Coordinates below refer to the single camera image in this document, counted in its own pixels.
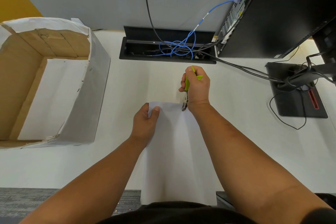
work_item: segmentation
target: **sheet of paper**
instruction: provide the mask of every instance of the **sheet of paper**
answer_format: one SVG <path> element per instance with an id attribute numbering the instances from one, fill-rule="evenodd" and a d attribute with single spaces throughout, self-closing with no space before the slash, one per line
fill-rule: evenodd
<path id="1" fill-rule="evenodd" d="M 48 59 L 18 140 L 55 136 L 69 115 L 87 60 Z"/>
<path id="2" fill-rule="evenodd" d="M 155 134 L 145 149 L 141 204 L 190 201 L 217 205 L 215 170 L 194 116 L 182 104 L 151 102 L 161 108 Z"/>

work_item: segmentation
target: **person's right arm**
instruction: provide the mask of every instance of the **person's right arm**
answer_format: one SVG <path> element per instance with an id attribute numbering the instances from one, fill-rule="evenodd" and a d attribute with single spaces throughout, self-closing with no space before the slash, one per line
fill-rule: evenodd
<path id="1" fill-rule="evenodd" d="M 329 208 L 209 103 L 210 79 L 188 67 L 188 109 L 195 116 L 217 176 L 236 209 L 260 224 L 299 224 L 314 209 Z M 196 75 L 203 75 L 198 81 Z"/>

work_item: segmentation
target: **white box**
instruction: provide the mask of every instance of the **white box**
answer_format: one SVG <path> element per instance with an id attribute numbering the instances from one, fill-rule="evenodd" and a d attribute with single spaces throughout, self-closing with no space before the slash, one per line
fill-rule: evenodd
<path id="1" fill-rule="evenodd" d="M 90 28 L 59 18 L 0 25 L 0 148 L 92 143 L 110 57 Z"/>

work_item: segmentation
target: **person's left thumb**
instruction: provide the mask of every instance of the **person's left thumb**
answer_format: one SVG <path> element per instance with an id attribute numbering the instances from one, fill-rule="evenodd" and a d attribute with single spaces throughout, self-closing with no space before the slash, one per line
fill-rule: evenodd
<path id="1" fill-rule="evenodd" d="M 158 120 L 159 114 L 160 114 L 160 107 L 156 106 L 153 108 L 152 114 L 150 115 L 149 119 L 153 120 L 156 123 L 156 121 Z"/>

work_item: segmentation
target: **white desk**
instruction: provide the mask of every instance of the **white desk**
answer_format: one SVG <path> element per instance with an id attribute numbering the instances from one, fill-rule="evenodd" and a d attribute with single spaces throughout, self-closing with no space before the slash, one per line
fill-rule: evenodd
<path id="1" fill-rule="evenodd" d="M 188 63 L 119 60 L 124 32 L 96 32 L 111 56 L 111 67 L 95 142 L 91 145 L 0 151 L 0 187 L 61 188 L 128 138 L 135 112 L 145 102 L 180 102 L 181 76 Z M 316 53 L 304 43 L 292 63 Z M 227 59 L 266 71 L 267 59 Z M 211 78 L 210 102 L 233 125 L 313 192 L 336 192 L 336 87 L 320 79 L 317 87 L 328 119 L 308 119 L 296 131 L 270 112 L 270 83 L 233 67 L 202 65 Z M 282 119 L 295 126 L 303 118 Z M 141 189 L 140 156 L 126 189 Z M 217 181 L 217 190 L 222 187 Z"/>

